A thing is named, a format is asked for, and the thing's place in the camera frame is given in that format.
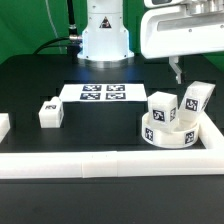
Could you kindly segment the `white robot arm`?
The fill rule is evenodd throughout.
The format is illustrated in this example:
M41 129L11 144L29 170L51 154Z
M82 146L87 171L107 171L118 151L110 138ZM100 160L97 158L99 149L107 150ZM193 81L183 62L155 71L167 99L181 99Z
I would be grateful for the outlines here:
M140 24L140 50L147 59L169 59L182 77L179 58L224 51L224 0L143 0L148 11ZM87 0L80 61L98 68L130 61L123 0Z

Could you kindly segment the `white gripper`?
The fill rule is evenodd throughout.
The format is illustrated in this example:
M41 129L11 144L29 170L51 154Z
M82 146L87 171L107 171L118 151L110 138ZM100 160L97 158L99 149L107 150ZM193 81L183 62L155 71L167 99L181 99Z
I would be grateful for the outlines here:
M224 0L144 0L144 5L141 53L147 59L170 57L178 84L178 56L224 51Z

